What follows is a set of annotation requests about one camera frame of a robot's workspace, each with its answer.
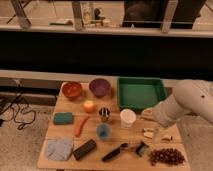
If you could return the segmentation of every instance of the white cup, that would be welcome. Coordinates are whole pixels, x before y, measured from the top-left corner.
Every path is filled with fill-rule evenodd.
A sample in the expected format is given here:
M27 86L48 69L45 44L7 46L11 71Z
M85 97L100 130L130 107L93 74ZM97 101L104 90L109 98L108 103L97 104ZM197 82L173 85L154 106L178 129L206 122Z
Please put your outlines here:
M104 27L109 27L110 19L104 19L102 22Z
M132 127L133 123L136 121L136 114L130 109L124 109L120 113L121 118L121 128L128 129Z

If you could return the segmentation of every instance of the gray floor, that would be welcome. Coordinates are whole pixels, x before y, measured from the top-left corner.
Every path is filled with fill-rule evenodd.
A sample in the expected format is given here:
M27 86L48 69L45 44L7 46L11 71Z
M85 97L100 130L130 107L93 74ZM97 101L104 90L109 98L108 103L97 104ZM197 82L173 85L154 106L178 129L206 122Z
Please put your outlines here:
M32 125L19 131L18 125L11 121L0 128L0 171L46 171L37 169L36 163L54 107L31 104L30 108L37 111ZM8 111L1 117L10 116ZM213 127L198 116L185 116L178 127L192 171L212 171Z

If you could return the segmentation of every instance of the paper cup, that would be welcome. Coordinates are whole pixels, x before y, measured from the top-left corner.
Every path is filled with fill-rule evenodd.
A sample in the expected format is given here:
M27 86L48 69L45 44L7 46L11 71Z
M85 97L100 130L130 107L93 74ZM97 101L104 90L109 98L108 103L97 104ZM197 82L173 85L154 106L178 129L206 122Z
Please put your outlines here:
M130 109L124 109L120 113L121 118L121 128L128 129L132 127L133 123L136 121L136 114Z

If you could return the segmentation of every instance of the green sponge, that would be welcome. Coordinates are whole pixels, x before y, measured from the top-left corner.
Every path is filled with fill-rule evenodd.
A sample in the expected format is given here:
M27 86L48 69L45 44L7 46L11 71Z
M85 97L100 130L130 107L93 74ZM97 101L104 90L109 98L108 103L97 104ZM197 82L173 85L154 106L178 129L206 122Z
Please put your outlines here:
M73 123L73 115L72 115L71 112L56 113L54 115L53 123L55 125L72 124Z

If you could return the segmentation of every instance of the green tray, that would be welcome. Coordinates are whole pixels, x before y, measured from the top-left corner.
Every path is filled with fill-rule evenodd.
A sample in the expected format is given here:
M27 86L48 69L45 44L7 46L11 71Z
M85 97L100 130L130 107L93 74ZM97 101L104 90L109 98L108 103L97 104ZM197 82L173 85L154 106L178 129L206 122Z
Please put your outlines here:
M120 109L141 111L153 107L167 97L163 82L159 78L120 77L117 86Z

